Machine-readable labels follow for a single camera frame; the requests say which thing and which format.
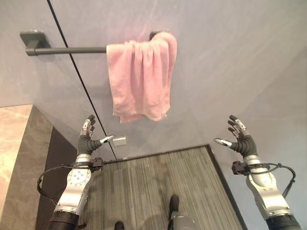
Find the robotic arm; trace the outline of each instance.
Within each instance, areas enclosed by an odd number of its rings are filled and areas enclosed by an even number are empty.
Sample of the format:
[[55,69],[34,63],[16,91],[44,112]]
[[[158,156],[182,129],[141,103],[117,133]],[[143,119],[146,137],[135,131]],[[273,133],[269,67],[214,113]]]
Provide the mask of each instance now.
[[[295,172],[281,164],[273,164],[276,167],[270,170],[269,164],[261,162],[256,144],[243,123],[233,115],[229,118],[228,123],[233,128],[228,128],[228,130],[235,135],[237,142],[220,138],[216,138],[215,142],[242,155],[243,162],[235,161],[233,163],[233,173],[247,176],[247,186],[252,191],[256,205],[270,230],[300,230],[301,228],[284,198],[294,182]],[[271,173],[279,167],[288,168],[294,173],[283,195],[278,191],[276,179]]]
[[[67,186],[46,226],[47,230],[74,230],[78,224],[87,200],[92,171],[103,167],[101,158],[92,159],[92,152],[114,138],[112,135],[100,140],[91,140],[94,123],[93,115],[85,120],[79,137],[77,159],[71,166],[65,166],[72,170],[67,176]],[[94,161],[98,160],[101,160],[101,165],[93,166]]]

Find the black robotic glove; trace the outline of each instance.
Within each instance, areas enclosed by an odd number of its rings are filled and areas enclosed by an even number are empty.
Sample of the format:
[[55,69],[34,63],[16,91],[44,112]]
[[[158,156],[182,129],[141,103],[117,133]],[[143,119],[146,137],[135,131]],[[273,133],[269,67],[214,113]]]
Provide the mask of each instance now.
[[237,142],[231,142],[220,138],[216,138],[214,141],[220,145],[227,146],[232,150],[239,152],[242,157],[258,155],[256,144],[244,124],[233,115],[230,115],[229,118],[230,121],[228,121],[228,123],[233,128],[228,128],[228,130],[236,137]]
[[104,143],[109,142],[114,138],[113,135],[105,137],[99,140],[91,140],[91,135],[95,127],[95,117],[94,115],[89,115],[89,117],[85,120],[85,123],[82,127],[79,141],[78,141],[78,155],[79,154],[92,154],[94,150],[102,146]]

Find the marble countertop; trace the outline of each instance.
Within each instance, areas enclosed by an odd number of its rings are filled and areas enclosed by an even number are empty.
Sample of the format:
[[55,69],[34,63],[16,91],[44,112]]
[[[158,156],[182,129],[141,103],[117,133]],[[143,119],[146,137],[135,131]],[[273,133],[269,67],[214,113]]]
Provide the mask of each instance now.
[[0,218],[32,106],[0,108]]

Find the wall seam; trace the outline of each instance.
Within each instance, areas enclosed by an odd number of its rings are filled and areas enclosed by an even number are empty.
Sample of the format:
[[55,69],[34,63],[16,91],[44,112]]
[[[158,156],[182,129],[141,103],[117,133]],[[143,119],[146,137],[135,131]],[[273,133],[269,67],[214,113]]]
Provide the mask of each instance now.
[[[62,32],[62,29],[61,29],[61,27],[60,27],[60,25],[59,25],[58,19],[57,19],[56,14],[55,14],[55,12],[54,12],[54,10],[53,10],[53,7],[52,7],[52,4],[51,4],[50,0],[47,0],[47,3],[48,3],[48,6],[49,6],[49,8],[50,8],[50,11],[51,11],[51,13],[52,13],[53,19],[54,19],[54,21],[55,21],[55,23],[56,23],[56,25],[57,25],[57,28],[58,28],[58,30],[59,30],[59,33],[60,33],[60,35],[61,35],[61,37],[62,37],[62,40],[63,40],[63,42],[64,42],[64,44],[65,44],[65,47],[68,48],[68,44],[67,44],[66,39],[65,39],[65,37],[64,37],[64,34],[63,34],[63,32]],[[73,66],[74,66],[74,68],[75,68],[75,70],[76,70],[76,72],[77,72],[77,75],[78,75],[78,77],[79,77],[79,80],[80,80],[80,82],[81,82],[81,84],[82,84],[82,86],[83,86],[83,89],[84,89],[84,91],[85,91],[85,93],[86,93],[86,96],[87,96],[88,100],[90,101],[90,104],[91,104],[91,106],[92,106],[92,108],[93,108],[93,110],[94,110],[95,116],[96,116],[96,118],[97,118],[97,120],[98,120],[98,122],[99,122],[99,124],[100,124],[100,126],[101,126],[101,128],[102,128],[102,131],[103,131],[103,133],[107,136],[106,131],[105,131],[104,127],[102,126],[101,120],[100,120],[100,118],[99,118],[99,116],[98,116],[98,113],[97,113],[97,111],[96,111],[96,108],[95,108],[95,106],[94,106],[94,104],[93,104],[93,102],[92,102],[92,99],[91,99],[91,97],[90,97],[90,94],[89,94],[89,92],[88,92],[88,90],[87,90],[87,88],[86,88],[86,86],[85,86],[85,84],[84,84],[84,82],[83,82],[83,79],[82,79],[82,77],[81,77],[81,74],[80,74],[80,72],[79,72],[79,70],[78,70],[78,68],[77,68],[77,65],[76,65],[76,63],[75,63],[73,57],[72,57],[72,54],[69,54],[69,56],[70,56],[70,58],[71,58],[71,61],[72,61]],[[114,150],[113,150],[111,144],[110,144],[110,143],[108,143],[108,144],[109,144],[109,146],[110,146],[110,148],[111,148],[111,150],[112,150],[112,153],[113,153],[113,155],[114,155],[114,157],[115,157],[115,160],[117,160],[117,157],[116,157],[116,155],[115,155],[115,153],[114,153]]]

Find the black towel rack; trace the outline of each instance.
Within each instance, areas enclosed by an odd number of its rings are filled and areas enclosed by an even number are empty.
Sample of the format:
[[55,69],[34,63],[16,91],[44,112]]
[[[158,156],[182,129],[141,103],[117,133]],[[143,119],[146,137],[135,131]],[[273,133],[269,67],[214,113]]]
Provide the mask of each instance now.
[[[151,40],[158,32],[150,33]],[[106,53],[106,47],[63,47],[51,48],[45,34],[41,31],[21,32],[20,37],[26,45],[25,52],[28,56],[42,54],[77,54],[77,53]]]

